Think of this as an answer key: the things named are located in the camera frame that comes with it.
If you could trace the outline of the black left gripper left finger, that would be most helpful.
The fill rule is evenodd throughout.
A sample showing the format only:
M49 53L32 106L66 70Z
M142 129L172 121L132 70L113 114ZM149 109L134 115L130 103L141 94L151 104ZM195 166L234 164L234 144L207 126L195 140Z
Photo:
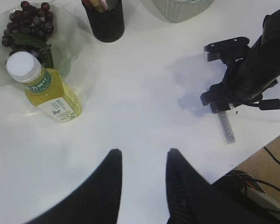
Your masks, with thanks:
M95 171L29 224L116 224L122 191L122 152L112 149Z

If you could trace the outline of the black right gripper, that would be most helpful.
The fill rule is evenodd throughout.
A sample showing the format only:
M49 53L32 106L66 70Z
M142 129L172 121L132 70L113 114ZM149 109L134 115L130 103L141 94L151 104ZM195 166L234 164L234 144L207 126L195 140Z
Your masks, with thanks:
M213 113L229 111L231 109L230 104L234 107L240 105L256 107L262 111L278 109L277 99L263 100L261 94L260 97L256 97L256 99L259 99L258 103L243 101L237 98L230 92L230 90L226 89L224 82L212 85L208 91L202 93L200 96L203 106L210 105Z

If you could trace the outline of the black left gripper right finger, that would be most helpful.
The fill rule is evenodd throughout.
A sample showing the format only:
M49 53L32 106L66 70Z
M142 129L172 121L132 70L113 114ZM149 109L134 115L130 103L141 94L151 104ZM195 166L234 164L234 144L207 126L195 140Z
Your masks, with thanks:
M279 219L241 192L209 184L178 149L167 154L169 224L278 224Z

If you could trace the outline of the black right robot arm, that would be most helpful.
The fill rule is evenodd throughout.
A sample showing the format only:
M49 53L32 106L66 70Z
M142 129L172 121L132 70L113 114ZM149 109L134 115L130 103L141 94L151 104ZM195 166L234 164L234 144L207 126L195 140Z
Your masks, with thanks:
M280 99L265 100L262 95L280 76L280 9L265 16L262 28L252 47L242 36L204 47L207 62L221 60L227 66L222 81L200 96L203 106L209 105L213 113L240 105L262 111L280 109Z

